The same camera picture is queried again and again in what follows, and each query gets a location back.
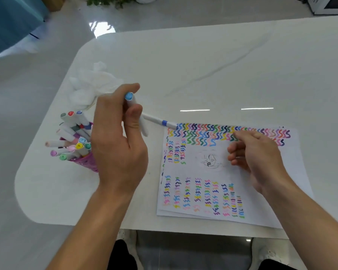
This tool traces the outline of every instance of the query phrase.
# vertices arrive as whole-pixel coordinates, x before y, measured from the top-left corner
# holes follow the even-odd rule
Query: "white appliance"
[[[338,0],[308,0],[314,14],[338,14]]]

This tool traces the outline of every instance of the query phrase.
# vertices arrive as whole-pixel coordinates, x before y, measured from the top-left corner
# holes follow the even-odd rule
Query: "shoe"
[[[138,270],[144,270],[137,253],[137,231],[131,229],[119,229],[116,240],[125,241],[129,254],[134,257],[137,263]]]
[[[252,240],[252,264],[249,270],[258,270],[265,259],[289,264],[289,240],[254,238]]]

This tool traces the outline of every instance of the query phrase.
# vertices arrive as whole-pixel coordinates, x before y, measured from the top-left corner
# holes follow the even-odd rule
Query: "glossy floor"
[[[33,223],[14,195],[14,176],[78,49],[109,32],[311,17],[296,0],[157,0],[153,4],[86,7],[68,0],[60,12],[0,56],[0,269],[44,269],[72,227]],[[247,269],[245,239],[211,237],[221,252],[198,250],[197,237],[140,231],[138,253],[146,269]],[[199,266],[173,258],[200,256]]]

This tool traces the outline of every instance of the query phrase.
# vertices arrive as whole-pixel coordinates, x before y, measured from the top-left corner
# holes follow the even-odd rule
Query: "pant leg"
[[[262,261],[258,270],[272,270],[272,269],[275,269],[275,270],[295,270],[294,268],[292,268],[288,265],[285,265],[285,264],[282,264],[282,263],[279,263],[277,261],[270,260],[270,259],[266,259],[266,260]]]
[[[132,255],[129,254],[125,241],[117,240],[111,252],[108,270],[138,270],[137,263]]]

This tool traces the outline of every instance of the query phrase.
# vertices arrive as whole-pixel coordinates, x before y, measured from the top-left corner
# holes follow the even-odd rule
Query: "teal fabric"
[[[0,0],[0,53],[43,24],[48,14],[41,0]]]

